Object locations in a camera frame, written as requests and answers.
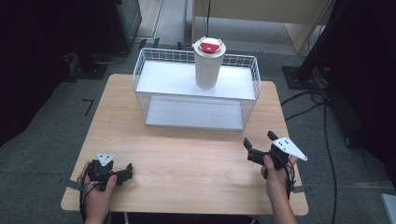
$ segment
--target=gray carpet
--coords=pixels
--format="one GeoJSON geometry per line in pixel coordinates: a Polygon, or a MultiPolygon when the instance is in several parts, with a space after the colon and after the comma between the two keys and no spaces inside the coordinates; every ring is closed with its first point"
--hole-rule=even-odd
{"type": "MultiPolygon", "coordinates": [[[[262,80],[275,82],[280,101],[301,92],[289,90],[281,66],[299,66],[303,56],[260,52],[237,52],[256,56],[262,80]]],[[[0,223],[80,223],[78,212],[64,211],[60,204],[68,178],[90,128],[106,81],[111,74],[132,74],[138,49],[120,63],[111,64],[103,80],[78,79],[64,82],[35,116],[28,129],[0,148],[0,223]],[[88,112],[90,102],[94,100],[88,112]]],[[[285,117],[309,108],[310,96],[283,107],[285,117]]],[[[291,139],[308,156],[300,161],[309,212],[300,223],[330,223],[333,210],[332,167],[324,138],[324,106],[287,121],[291,139]]],[[[380,193],[396,194],[380,161],[364,149],[345,146],[345,136],[336,114],[327,110],[329,144],[338,183],[335,223],[388,223],[380,193]]],[[[258,217],[272,223],[270,216],[258,217]]]]}

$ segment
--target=wooden table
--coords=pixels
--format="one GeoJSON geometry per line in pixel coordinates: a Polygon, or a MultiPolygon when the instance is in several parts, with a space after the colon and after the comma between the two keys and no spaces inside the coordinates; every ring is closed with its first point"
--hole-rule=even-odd
{"type": "MultiPolygon", "coordinates": [[[[327,24],[333,1],[335,0],[216,0],[211,1],[210,18],[286,23],[291,43],[296,52],[300,53],[317,26],[327,24]]],[[[192,43],[205,35],[195,34],[195,17],[206,18],[208,6],[209,0],[192,1],[192,43]]]]}
{"type": "MultiPolygon", "coordinates": [[[[288,131],[275,84],[262,82],[261,96],[243,132],[146,126],[134,96],[132,76],[112,75],[96,110],[71,179],[96,153],[115,155],[114,171],[131,162],[134,178],[113,194],[111,211],[269,215],[260,165],[247,160],[243,146],[268,150],[268,130],[288,131]]],[[[296,171],[296,186],[301,179],[296,171]]],[[[78,210],[78,191],[67,189],[64,210],[78,210]]],[[[297,216],[308,212],[303,193],[292,193],[297,216]]]]}

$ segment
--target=hand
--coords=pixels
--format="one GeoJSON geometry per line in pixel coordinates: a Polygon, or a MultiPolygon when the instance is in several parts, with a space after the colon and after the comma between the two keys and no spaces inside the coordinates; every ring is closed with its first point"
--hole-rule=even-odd
{"type": "MultiPolygon", "coordinates": [[[[297,158],[290,156],[289,165],[292,166],[297,162],[297,158]]],[[[287,179],[289,178],[286,174],[285,169],[276,170],[274,162],[270,156],[264,156],[264,164],[261,172],[262,175],[265,171],[268,171],[267,182],[265,184],[265,191],[270,199],[271,206],[273,209],[275,223],[297,223],[293,211],[289,204],[287,189],[287,179]]]]}
{"type": "MultiPolygon", "coordinates": [[[[85,170],[89,166],[90,162],[85,163],[84,169],[82,170],[80,176],[84,175],[85,170]]],[[[87,175],[85,177],[85,183],[90,183],[90,177],[87,175]]],[[[87,185],[83,191],[83,198],[85,197],[85,213],[86,220],[85,223],[98,223],[103,224],[106,221],[108,212],[110,211],[111,195],[113,190],[116,188],[117,176],[112,175],[107,180],[106,190],[101,191],[94,188],[92,185],[87,185]]]]}

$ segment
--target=cup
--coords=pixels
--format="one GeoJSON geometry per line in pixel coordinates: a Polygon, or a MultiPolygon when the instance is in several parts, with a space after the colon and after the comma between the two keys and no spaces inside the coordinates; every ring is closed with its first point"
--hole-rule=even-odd
{"type": "Polygon", "coordinates": [[[202,37],[194,45],[195,82],[202,89],[216,86],[224,59],[225,45],[220,39],[202,37]]]}

